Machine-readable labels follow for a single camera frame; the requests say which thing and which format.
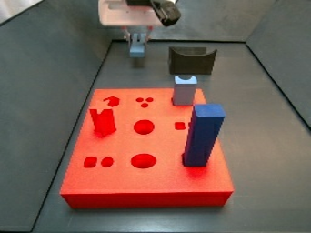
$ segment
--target blue block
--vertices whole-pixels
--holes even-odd
[[[186,167],[207,165],[224,117],[222,105],[195,105],[183,153],[183,165]]]
[[[146,34],[135,33],[131,38],[130,57],[144,57]]]

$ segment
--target gray block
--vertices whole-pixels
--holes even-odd
[[[192,76],[188,80],[180,79],[175,76],[172,105],[191,106],[196,93],[196,77]]]
[[[130,44],[130,57],[144,57],[146,35],[134,33]]]

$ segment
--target blue rectangular block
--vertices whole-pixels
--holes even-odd
[[[183,153],[184,166],[203,167],[207,165],[224,117],[222,105],[195,105]]]

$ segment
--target gray wall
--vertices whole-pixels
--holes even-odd
[[[44,1],[0,27],[0,230],[31,230],[111,37],[98,0]]]
[[[0,24],[41,0],[0,0]]]
[[[311,1],[279,0],[247,45],[311,127]]]
[[[180,21],[170,28],[156,28],[152,38],[246,42],[275,1],[180,0]]]

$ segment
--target shape sorter board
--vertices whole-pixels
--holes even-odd
[[[62,184],[72,208],[224,205],[234,185],[220,143],[216,140],[206,167],[183,166],[194,107],[174,106],[172,92],[95,91],[90,109],[114,109],[116,131],[107,136],[95,132],[87,112]],[[206,104],[200,89],[194,104]]]

